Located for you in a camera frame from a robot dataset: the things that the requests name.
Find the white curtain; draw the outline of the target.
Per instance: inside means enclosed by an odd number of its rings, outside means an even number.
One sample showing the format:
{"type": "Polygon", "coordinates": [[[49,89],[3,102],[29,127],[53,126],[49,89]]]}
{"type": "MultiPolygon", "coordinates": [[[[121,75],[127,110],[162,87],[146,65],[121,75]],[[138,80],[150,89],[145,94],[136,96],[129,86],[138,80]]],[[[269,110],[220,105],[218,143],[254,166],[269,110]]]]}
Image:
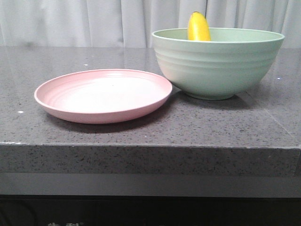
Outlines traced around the white curtain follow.
{"type": "Polygon", "coordinates": [[[284,48],[301,46],[298,0],[3,0],[2,46],[152,46],[154,31],[185,28],[192,12],[210,27],[281,33],[284,48]]]}

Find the yellow banana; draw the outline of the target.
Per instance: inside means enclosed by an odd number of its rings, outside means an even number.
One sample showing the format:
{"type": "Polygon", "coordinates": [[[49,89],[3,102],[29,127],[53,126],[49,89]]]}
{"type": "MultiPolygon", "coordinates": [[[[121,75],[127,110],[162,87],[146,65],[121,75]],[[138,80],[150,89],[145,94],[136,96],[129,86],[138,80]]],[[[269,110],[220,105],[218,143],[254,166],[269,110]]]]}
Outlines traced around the yellow banana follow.
{"type": "Polygon", "coordinates": [[[201,13],[195,11],[191,14],[188,28],[188,40],[210,41],[211,35],[206,18],[201,13]]]}

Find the pink plate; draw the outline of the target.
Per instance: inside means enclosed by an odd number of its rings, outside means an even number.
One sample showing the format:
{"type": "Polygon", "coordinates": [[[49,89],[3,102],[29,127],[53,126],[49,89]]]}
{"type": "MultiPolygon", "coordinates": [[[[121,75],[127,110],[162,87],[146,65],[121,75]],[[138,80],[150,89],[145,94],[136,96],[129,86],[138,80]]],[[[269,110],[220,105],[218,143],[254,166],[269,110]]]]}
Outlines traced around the pink plate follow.
{"type": "Polygon", "coordinates": [[[150,114],[166,102],[171,92],[172,84],[154,73],[100,69],[51,79],[35,90],[34,98],[59,119],[108,124],[150,114]]]}

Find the green bowl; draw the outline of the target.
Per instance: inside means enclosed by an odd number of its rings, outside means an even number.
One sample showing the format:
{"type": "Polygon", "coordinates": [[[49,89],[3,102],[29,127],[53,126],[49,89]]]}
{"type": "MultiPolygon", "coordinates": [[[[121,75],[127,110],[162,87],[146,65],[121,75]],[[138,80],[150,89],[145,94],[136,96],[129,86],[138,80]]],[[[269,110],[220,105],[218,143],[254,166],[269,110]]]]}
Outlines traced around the green bowl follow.
{"type": "Polygon", "coordinates": [[[237,28],[211,28],[210,34],[210,41],[188,40],[185,28],[152,34],[164,76],[187,95],[206,100],[227,99],[259,83],[285,38],[237,28]]]}

